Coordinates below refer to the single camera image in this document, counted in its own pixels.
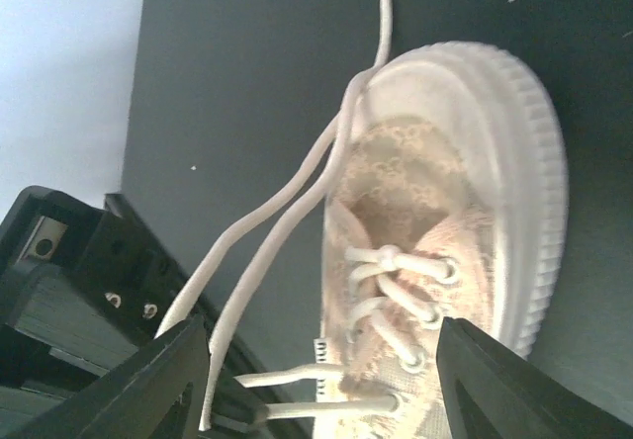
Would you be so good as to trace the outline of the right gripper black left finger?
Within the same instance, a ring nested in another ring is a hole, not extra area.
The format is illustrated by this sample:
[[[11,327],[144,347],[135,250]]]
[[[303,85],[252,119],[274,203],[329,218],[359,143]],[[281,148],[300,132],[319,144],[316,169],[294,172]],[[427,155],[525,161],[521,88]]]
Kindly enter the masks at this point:
[[[8,438],[196,438],[209,367],[200,316],[187,318]]]

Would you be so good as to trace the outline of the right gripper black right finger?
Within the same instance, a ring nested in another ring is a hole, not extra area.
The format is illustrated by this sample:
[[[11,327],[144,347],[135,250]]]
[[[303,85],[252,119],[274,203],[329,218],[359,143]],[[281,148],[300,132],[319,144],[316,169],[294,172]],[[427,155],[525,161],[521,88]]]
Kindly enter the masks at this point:
[[[630,438],[632,426],[568,389],[464,318],[446,317],[437,368],[454,438]]]

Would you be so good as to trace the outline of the white shoelace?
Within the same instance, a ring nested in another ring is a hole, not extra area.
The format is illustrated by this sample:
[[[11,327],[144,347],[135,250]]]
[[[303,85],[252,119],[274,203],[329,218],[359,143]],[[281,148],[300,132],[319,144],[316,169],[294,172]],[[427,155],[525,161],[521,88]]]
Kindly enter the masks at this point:
[[[228,250],[246,234],[284,208],[314,173],[324,152],[329,149],[330,154],[322,173],[313,185],[281,215],[271,228],[239,278],[214,327],[211,339],[206,347],[206,359],[210,362],[210,366],[205,377],[204,398],[202,409],[199,413],[198,429],[200,431],[211,429],[212,403],[216,394],[217,382],[229,344],[248,303],[259,288],[264,275],[277,256],[281,246],[286,242],[299,222],[324,198],[325,193],[334,184],[334,180],[342,170],[343,159],[346,156],[351,138],[352,116],[356,100],[362,90],[365,89],[369,80],[386,65],[391,50],[393,31],[392,0],[379,0],[379,14],[380,32],[374,64],[370,68],[359,72],[350,80],[338,113],[323,130],[293,178],[267,202],[234,222],[221,234],[178,293],[156,331],[156,335],[161,336],[189,315]]]

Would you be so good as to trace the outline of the beige sneaker shoe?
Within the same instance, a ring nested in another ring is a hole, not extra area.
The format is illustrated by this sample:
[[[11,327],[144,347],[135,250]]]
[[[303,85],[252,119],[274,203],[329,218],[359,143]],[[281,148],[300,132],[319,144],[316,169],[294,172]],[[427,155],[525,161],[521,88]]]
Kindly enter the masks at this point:
[[[318,418],[316,438],[447,438],[436,350],[465,318],[520,356],[549,306],[568,215],[550,97],[490,44],[409,51],[361,94],[327,195],[316,359],[320,402],[391,394],[393,412]]]

